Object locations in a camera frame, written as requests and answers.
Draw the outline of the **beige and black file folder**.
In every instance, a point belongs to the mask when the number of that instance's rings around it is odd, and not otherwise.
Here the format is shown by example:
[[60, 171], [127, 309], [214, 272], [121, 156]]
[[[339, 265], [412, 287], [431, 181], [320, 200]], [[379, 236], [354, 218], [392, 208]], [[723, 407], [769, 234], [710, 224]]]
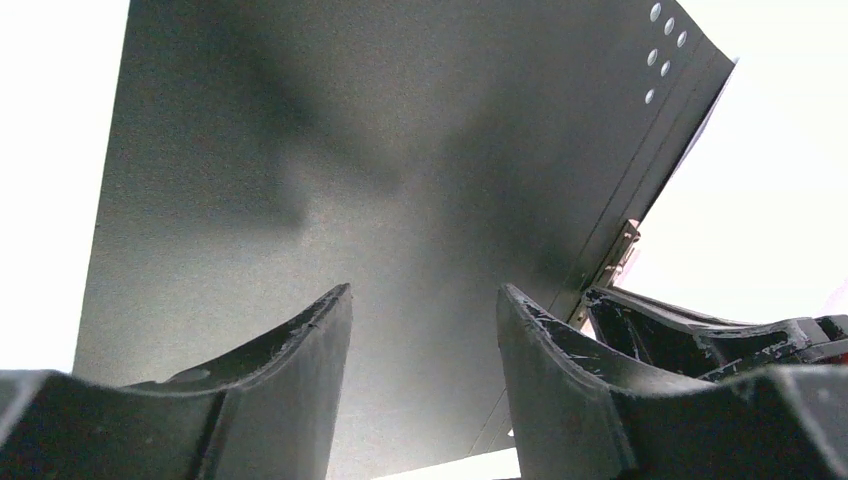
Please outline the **beige and black file folder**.
[[480, 452], [733, 68], [679, 1], [133, 1], [74, 358], [162, 380], [352, 292], [327, 475]]

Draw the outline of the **finger tip of the dark right gripper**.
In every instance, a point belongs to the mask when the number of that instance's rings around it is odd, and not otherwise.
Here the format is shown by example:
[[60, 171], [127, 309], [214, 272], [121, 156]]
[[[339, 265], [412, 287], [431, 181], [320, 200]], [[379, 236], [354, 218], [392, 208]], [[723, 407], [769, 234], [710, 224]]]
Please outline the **finger tip of the dark right gripper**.
[[746, 324], [618, 288], [593, 287], [582, 306], [598, 341], [643, 363], [704, 381], [773, 364], [847, 363], [847, 317]]

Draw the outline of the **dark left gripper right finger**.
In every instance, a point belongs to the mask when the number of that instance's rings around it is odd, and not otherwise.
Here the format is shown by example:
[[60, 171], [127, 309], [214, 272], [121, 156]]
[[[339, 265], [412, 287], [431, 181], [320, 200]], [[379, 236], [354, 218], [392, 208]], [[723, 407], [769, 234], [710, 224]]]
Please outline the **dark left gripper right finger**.
[[496, 322], [524, 479], [847, 475], [847, 363], [698, 380], [599, 342], [511, 284]]

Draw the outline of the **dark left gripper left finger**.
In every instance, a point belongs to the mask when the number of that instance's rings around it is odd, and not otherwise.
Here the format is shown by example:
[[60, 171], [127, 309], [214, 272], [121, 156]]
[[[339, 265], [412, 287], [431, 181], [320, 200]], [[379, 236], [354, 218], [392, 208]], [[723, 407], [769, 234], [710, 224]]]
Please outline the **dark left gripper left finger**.
[[162, 382], [1, 374], [5, 479], [322, 479], [352, 330], [341, 284], [274, 329]]

